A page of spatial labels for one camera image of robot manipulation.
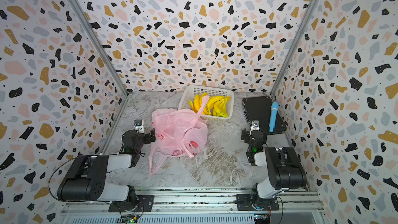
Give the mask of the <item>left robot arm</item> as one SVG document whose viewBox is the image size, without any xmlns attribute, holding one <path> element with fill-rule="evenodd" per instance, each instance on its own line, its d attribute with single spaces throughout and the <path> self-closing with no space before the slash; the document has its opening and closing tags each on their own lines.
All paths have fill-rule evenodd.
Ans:
<svg viewBox="0 0 398 224">
<path fill-rule="evenodd" d="M 137 195 L 134 186 L 111 183 L 107 181 L 107 175 L 116 170 L 135 167 L 144 155 L 143 146 L 155 141 L 155 130 L 144 133 L 136 127 L 126 131 L 121 139 L 118 153 L 72 159 L 71 166 L 52 197 L 67 203 L 108 202 L 109 212 L 120 214 L 151 212 L 153 195 Z"/>
</svg>

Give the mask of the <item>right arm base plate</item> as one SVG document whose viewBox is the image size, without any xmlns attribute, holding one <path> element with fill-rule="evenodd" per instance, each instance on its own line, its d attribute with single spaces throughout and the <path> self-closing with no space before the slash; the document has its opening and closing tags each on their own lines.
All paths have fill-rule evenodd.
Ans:
<svg viewBox="0 0 398 224">
<path fill-rule="evenodd" d="M 278 201 L 274 198 L 262 199 L 255 194 L 236 195 L 238 211 L 278 211 Z"/>
</svg>

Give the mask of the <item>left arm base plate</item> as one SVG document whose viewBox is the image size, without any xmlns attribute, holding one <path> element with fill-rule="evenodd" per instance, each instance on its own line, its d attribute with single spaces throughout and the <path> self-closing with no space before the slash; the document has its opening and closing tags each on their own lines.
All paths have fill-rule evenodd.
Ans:
<svg viewBox="0 0 398 224">
<path fill-rule="evenodd" d="M 154 195 L 138 195 L 128 197 L 122 202 L 113 202 L 108 211 L 110 213 L 134 214 L 151 212 L 154 204 Z"/>
</svg>

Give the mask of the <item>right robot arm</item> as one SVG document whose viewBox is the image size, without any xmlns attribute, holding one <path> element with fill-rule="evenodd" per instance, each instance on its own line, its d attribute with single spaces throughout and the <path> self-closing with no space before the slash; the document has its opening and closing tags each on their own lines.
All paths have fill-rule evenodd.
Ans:
<svg viewBox="0 0 398 224">
<path fill-rule="evenodd" d="M 250 194 L 236 196 L 239 211 L 276 211 L 279 194 L 306 186 L 304 169 L 292 147 L 264 147 L 266 136 L 259 130 L 243 130 L 241 139 L 248 144 L 248 162 L 266 167 L 267 179 L 255 184 Z"/>
</svg>

